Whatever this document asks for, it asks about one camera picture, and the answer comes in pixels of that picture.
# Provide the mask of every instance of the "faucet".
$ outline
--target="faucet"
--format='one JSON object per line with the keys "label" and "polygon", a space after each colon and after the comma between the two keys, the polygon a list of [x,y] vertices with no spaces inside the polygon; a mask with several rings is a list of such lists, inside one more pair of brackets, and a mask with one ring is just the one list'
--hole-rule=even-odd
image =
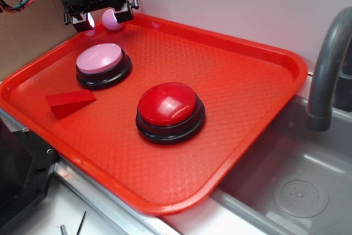
{"label": "faucet", "polygon": [[320,50],[311,84],[306,125],[322,132],[330,127],[332,106],[352,111],[352,7],[333,20]]}

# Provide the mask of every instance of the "tray rim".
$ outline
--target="tray rim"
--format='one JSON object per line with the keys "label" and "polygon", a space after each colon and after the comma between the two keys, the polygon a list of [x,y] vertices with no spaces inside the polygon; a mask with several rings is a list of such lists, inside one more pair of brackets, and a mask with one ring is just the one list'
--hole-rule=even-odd
{"label": "tray rim", "polygon": [[[260,132],[258,132],[258,127],[265,128],[271,123],[271,121],[275,118],[275,116],[294,96],[296,91],[299,89],[299,87],[301,87],[301,85],[304,83],[307,77],[307,66],[303,61],[303,59],[297,54],[281,48],[276,48],[273,46],[269,46],[269,45],[249,41],[249,40],[244,40],[237,37],[228,36],[228,35],[212,32],[204,29],[199,29],[192,26],[187,26],[180,23],[175,23],[172,21],[155,18],[149,15],[144,15],[139,13],[135,14],[135,20],[130,21],[128,23],[143,26],[151,30],[157,30],[158,32],[171,34],[173,36],[181,37],[183,39],[203,43],[206,45],[210,45],[213,47],[221,48],[227,51],[240,53],[240,54],[243,54],[243,53],[239,51],[244,51],[245,49],[248,49],[248,47],[250,46],[252,51],[249,54],[248,52],[246,52],[246,54],[244,55],[250,56],[252,58],[256,58],[255,55],[258,53],[270,54],[271,58],[274,57],[273,59],[267,60],[266,58],[261,58],[261,60],[272,62],[274,64],[280,65],[283,68],[289,70],[289,72],[293,77],[292,86],[288,91],[286,91],[283,94],[280,100],[275,102],[275,104],[266,113],[266,115],[259,121],[259,123],[253,129],[251,129],[250,133],[237,146],[236,151],[238,152],[238,150],[240,149],[242,154],[245,152],[247,148],[249,148],[249,146],[254,142],[254,140],[260,134]],[[96,35],[99,35],[105,30],[106,29],[102,25],[102,23],[99,23],[94,29]],[[17,119],[20,123],[32,129],[34,132],[36,132],[39,136],[44,138],[49,144],[53,145],[54,147],[57,144],[66,146],[66,148],[68,148],[69,146],[67,146],[68,144],[66,144],[63,140],[58,139],[57,137],[52,135],[52,133],[48,133],[47,130],[43,128],[43,126],[31,120],[25,113],[16,109],[14,106],[12,106],[9,102],[10,94],[12,91],[16,89],[18,85],[22,84],[23,82],[25,82],[26,80],[34,76],[35,74],[39,73],[41,70],[49,67],[51,64],[58,61],[59,59],[51,59],[51,60],[48,59],[50,58],[50,55],[52,53],[55,53],[59,50],[61,52],[68,51],[68,48],[69,48],[67,47],[68,43],[81,38],[81,36],[84,34],[85,34],[84,32],[77,34],[74,37],[70,38],[69,40],[65,41],[64,43],[60,44],[59,46],[55,47],[54,49],[50,50],[49,52],[43,54],[42,56],[32,61],[28,65],[17,70],[15,73],[7,77],[0,84],[0,107],[4,109],[6,112],[8,112],[15,119]],[[194,38],[195,34],[198,36],[206,36],[206,38]],[[147,200],[143,199],[139,194],[136,194],[129,188],[123,188],[126,186],[122,183],[117,183],[119,181],[115,178],[113,179],[114,185],[111,186],[112,179],[110,179],[111,176],[109,174],[107,174],[105,171],[100,169],[98,166],[95,166],[94,163],[93,164],[85,163],[84,165],[82,165],[80,161],[81,160],[80,157],[82,157],[83,155],[81,155],[79,152],[75,151],[74,149],[71,149],[70,154],[73,154],[73,153],[75,155],[71,155],[71,157],[65,157],[65,156],[64,157],[68,159],[70,162],[72,162],[75,166],[78,166],[81,170],[83,170],[91,177],[92,177],[92,174],[90,172],[94,170],[95,172],[94,179],[98,179],[97,181],[99,181],[104,187],[109,186],[108,189],[110,191],[112,191],[113,189],[112,192],[115,195],[119,196],[124,201],[126,201],[128,204],[130,204],[131,202],[134,202],[133,201],[134,199],[127,199],[127,198],[134,197],[136,201],[138,200],[138,203],[137,204],[132,203],[133,208],[153,215],[175,214],[207,198],[208,195],[211,193],[211,191],[213,191],[213,189],[215,188],[216,184],[222,179],[223,176],[225,176],[225,174],[240,159],[240,156],[238,157],[238,155],[236,155],[236,158],[234,159],[234,157],[232,157],[234,155],[234,151],[231,152],[231,154],[226,158],[226,160],[224,160],[223,163],[219,166],[218,170],[204,183],[204,185],[199,189],[198,192],[172,205],[169,205],[169,204],[163,205],[163,204],[153,204],[151,202],[148,202]]]}

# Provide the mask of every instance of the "red tray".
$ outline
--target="red tray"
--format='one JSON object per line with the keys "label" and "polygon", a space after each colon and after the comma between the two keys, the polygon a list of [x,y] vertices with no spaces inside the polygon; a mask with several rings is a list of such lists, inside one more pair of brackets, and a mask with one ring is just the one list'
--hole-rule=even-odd
{"label": "red tray", "polygon": [[[45,96],[83,90],[75,60],[105,42],[126,52],[132,73],[56,119]],[[99,24],[14,73],[0,86],[0,107],[132,207],[165,215],[207,197],[306,76],[289,51],[136,14],[119,31]],[[190,86],[207,116],[198,135],[171,146],[147,142],[135,125],[141,95],[164,82]]]}

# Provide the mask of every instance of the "pink ball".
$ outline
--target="pink ball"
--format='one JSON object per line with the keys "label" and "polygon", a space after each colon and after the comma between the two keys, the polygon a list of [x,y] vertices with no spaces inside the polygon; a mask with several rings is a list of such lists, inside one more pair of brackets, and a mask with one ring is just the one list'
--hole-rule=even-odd
{"label": "pink ball", "polygon": [[108,30],[119,30],[123,26],[123,23],[117,22],[112,8],[103,13],[102,22]]}

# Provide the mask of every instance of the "sink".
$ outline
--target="sink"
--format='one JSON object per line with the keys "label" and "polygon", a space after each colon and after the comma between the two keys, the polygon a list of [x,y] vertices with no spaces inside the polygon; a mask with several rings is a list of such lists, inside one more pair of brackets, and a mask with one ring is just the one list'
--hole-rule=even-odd
{"label": "sink", "polygon": [[313,132],[305,127],[306,105],[295,96],[217,192],[261,218],[270,234],[350,234],[352,114],[334,109],[331,128]]}

